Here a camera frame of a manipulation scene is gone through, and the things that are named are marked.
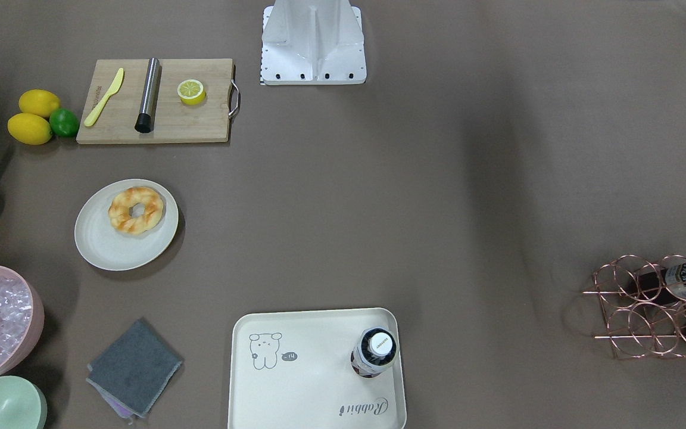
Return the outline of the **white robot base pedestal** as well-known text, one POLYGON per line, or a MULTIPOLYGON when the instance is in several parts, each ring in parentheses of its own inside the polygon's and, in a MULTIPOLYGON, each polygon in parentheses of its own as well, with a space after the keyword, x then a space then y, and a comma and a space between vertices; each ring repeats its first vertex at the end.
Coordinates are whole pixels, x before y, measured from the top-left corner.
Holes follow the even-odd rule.
POLYGON ((362 15, 350 2, 276 1, 262 17, 262 85, 367 80, 362 15))

